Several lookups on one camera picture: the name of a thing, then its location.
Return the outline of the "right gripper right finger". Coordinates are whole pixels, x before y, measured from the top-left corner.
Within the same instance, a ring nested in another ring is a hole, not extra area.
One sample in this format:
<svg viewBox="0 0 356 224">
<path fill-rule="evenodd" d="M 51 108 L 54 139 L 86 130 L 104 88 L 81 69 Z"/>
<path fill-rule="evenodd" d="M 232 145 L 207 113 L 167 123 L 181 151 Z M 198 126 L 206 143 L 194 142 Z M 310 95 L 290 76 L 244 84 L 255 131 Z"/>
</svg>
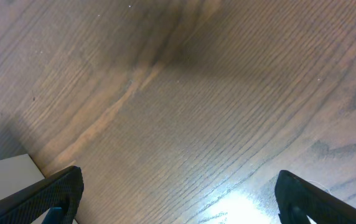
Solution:
<svg viewBox="0 0 356 224">
<path fill-rule="evenodd" d="M 356 224 L 356 208 L 288 170 L 279 172 L 274 194 L 282 224 Z"/>
</svg>

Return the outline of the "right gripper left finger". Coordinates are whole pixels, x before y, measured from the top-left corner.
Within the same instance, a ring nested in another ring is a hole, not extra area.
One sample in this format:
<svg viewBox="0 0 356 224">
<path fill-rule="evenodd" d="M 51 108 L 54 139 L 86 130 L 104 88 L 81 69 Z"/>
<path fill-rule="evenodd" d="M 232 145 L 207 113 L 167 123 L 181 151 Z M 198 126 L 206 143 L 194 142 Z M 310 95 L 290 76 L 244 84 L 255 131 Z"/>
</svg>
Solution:
<svg viewBox="0 0 356 224">
<path fill-rule="evenodd" d="M 32 223 L 46 213 L 44 223 L 70 224 L 83 191 L 81 168 L 69 166 L 0 200 L 0 223 Z"/>
</svg>

